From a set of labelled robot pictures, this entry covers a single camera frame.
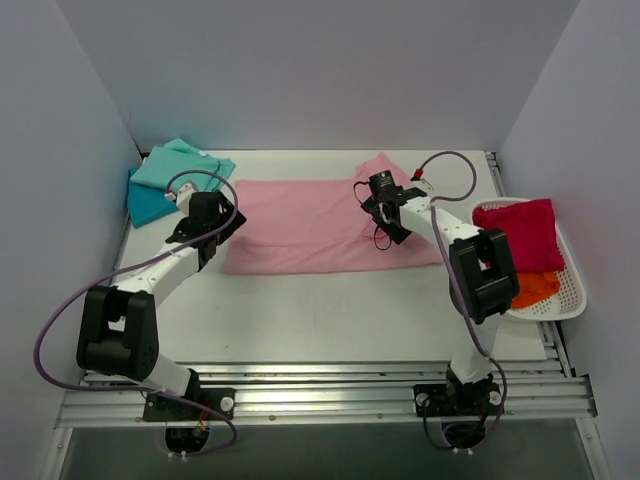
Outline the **aluminium rail frame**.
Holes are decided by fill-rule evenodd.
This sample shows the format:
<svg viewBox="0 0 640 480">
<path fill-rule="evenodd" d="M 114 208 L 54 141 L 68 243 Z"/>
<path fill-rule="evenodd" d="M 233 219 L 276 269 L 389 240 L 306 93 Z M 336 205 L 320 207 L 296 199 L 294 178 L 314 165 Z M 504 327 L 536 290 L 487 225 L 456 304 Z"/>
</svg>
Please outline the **aluminium rail frame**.
<svg viewBox="0 0 640 480">
<path fill-rule="evenodd" d="M 376 151 L 227 151 L 234 178 L 350 176 Z M 204 387 L 236 389 L 239 427 L 417 423 L 414 384 L 444 380 L 454 347 L 470 342 L 441 266 L 370 273 L 230 276 L 225 248 L 160 304 L 160 353 L 197 370 Z M 508 421 L 569 419 L 595 479 L 611 479 L 588 377 L 574 377 L 559 328 L 502 320 L 496 353 L 508 374 Z M 68 392 L 56 427 L 161 427 L 143 423 L 143 398 Z M 497 430 L 473 460 L 497 447 Z"/>
</svg>

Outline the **mint green folded t-shirt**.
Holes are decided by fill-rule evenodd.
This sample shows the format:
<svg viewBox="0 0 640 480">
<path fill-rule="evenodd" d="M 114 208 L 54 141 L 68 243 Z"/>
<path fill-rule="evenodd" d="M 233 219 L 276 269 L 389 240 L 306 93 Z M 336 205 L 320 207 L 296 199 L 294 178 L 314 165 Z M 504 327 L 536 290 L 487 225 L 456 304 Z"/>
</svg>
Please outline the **mint green folded t-shirt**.
<svg viewBox="0 0 640 480">
<path fill-rule="evenodd" d="M 230 158 L 217 158 L 175 139 L 152 148 L 142 165 L 131 175 L 131 182 L 164 192 L 177 190 L 184 182 L 192 182 L 199 191 L 217 190 L 219 177 L 228 180 L 236 165 Z"/>
</svg>

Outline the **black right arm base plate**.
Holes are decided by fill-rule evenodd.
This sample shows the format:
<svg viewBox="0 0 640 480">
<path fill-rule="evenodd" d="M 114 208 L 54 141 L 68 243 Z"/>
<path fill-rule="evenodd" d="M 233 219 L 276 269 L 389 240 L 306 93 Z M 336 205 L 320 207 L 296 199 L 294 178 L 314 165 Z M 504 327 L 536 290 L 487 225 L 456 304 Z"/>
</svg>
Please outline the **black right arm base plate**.
<svg viewBox="0 0 640 480">
<path fill-rule="evenodd" d="M 416 384 L 413 395 L 416 414 L 427 418 L 495 416 L 502 405 L 501 391 L 493 382 Z"/>
</svg>

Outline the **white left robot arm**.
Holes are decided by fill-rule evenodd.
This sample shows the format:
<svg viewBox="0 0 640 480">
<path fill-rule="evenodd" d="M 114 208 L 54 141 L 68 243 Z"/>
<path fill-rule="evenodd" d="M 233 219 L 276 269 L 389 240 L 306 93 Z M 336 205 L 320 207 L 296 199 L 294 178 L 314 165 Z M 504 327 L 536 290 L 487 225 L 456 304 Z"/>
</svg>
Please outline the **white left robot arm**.
<svg viewBox="0 0 640 480">
<path fill-rule="evenodd" d="M 220 191 L 196 192 L 187 214 L 158 252 L 160 260 L 84 298 L 76 360 L 80 367 L 125 377 L 154 392 L 179 419 L 202 405 L 195 373 L 160 353 L 156 310 L 189 277 L 200 272 L 218 246 L 246 222 Z"/>
</svg>

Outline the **magenta t-shirt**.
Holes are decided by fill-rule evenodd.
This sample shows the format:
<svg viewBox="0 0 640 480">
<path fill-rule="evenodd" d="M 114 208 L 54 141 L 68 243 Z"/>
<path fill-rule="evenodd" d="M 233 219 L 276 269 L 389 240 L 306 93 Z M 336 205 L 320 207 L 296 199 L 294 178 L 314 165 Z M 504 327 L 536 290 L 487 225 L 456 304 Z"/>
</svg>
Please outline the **magenta t-shirt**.
<svg viewBox="0 0 640 480">
<path fill-rule="evenodd" d="M 535 199 L 498 208 L 476 207 L 472 220 L 485 230 L 499 229 L 505 233 L 518 273 L 564 269 L 550 199 Z"/>
</svg>

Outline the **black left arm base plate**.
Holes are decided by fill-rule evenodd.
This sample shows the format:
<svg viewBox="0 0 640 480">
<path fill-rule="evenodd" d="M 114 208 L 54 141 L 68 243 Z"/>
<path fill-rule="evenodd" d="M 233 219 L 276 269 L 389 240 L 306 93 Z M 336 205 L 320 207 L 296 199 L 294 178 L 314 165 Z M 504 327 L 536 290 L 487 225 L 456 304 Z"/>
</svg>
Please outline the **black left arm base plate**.
<svg viewBox="0 0 640 480">
<path fill-rule="evenodd" d="M 222 418 L 231 420 L 234 416 L 235 397 L 235 389 L 216 387 L 205 388 L 190 399 L 190 402 L 214 411 L 215 415 L 212 415 L 183 401 L 149 393 L 146 396 L 142 419 L 145 422 L 218 421 Z"/>
</svg>

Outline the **orange t-shirt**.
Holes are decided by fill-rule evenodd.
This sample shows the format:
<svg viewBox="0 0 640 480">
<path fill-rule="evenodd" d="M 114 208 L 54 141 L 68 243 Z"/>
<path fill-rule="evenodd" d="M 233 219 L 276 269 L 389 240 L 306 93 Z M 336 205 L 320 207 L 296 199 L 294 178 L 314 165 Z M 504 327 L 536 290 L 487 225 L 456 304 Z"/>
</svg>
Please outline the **orange t-shirt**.
<svg viewBox="0 0 640 480">
<path fill-rule="evenodd" d="M 511 303 L 512 309 L 523 309 L 550 298 L 560 290 L 560 281 L 554 271 L 518 272 L 519 293 Z"/>
</svg>

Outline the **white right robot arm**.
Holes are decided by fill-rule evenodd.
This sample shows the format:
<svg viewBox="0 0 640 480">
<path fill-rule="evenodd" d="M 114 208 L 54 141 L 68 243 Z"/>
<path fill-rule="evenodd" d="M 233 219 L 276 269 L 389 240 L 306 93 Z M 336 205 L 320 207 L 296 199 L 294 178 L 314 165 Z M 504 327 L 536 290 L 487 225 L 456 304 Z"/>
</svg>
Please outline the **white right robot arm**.
<svg viewBox="0 0 640 480">
<path fill-rule="evenodd" d="M 519 291 L 506 234 L 461 220 L 420 188 L 397 185 L 388 170 L 369 177 L 366 185 L 370 196 L 361 209 L 391 242 L 401 244 L 417 235 L 440 250 L 451 301 L 470 336 L 449 364 L 453 381 L 443 390 L 444 400 L 453 411 L 467 412 L 480 400 L 477 384 L 492 373 L 501 316 Z"/>
</svg>

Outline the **pink t-shirt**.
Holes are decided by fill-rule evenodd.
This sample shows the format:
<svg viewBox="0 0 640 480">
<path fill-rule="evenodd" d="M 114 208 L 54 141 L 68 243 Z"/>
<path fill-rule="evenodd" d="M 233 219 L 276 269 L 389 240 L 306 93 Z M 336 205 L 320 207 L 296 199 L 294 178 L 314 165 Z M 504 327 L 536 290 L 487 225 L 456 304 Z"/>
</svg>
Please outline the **pink t-shirt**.
<svg viewBox="0 0 640 480">
<path fill-rule="evenodd" d="M 246 222 L 228 240 L 223 271 L 229 275 L 363 272 L 440 264 L 438 248 L 409 236 L 390 247 L 358 200 L 361 183 L 389 170 L 407 187 L 408 174 L 380 153 L 339 180 L 238 180 L 235 190 Z"/>
</svg>

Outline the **teal blue folded t-shirt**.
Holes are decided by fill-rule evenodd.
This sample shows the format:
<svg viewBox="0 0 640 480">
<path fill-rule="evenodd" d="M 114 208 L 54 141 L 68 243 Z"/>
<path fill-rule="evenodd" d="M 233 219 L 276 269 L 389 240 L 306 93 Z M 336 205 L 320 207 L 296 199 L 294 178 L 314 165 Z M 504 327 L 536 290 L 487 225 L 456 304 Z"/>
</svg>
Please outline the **teal blue folded t-shirt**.
<svg viewBox="0 0 640 480">
<path fill-rule="evenodd" d="M 129 219 L 134 228 L 143 227 L 178 211 L 176 205 L 165 198 L 162 189 L 134 183 L 132 177 L 137 170 L 138 167 L 132 167 L 128 171 L 126 198 Z"/>
</svg>

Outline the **white plastic basket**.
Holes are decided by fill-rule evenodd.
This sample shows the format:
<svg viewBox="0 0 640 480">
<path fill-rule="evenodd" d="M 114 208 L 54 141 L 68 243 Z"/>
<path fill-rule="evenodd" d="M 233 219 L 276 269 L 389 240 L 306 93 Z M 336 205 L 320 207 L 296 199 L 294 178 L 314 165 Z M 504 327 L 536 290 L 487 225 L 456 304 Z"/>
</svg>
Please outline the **white plastic basket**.
<svg viewBox="0 0 640 480">
<path fill-rule="evenodd" d="M 518 202 L 530 201 L 520 198 L 501 197 L 478 202 L 476 207 L 498 208 Z M 560 281 L 560 290 L 550 298 L 523 309 L 510 309 L 509 315 L 516 321 L 562 321 L 578 317 L 586 308 L 587 297 L 583 283 L 577 273 L 575 262 L 564 241 L 556 221 L 557 243 L 565 262 L 563 270 L 554 271 Z"/>
</svg>

